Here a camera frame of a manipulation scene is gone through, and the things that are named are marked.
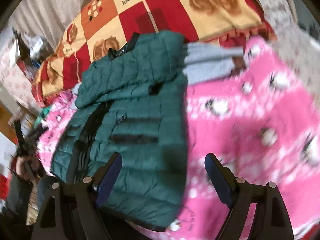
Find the person's left hand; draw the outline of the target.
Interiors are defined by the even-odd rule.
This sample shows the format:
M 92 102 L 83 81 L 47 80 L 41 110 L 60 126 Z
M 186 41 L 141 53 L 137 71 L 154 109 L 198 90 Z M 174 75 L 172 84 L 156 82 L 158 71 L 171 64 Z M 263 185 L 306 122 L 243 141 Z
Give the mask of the person's left hand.
M 15 172 L 20 178 L 24 180 L 32 180 L 30 172 L 27 170 L 28 162 L 31 162 L 31 170 L 33 170 L 34 172 L 37 172 L 40 168 L 39 159 L 35 154 L 17 157 Z

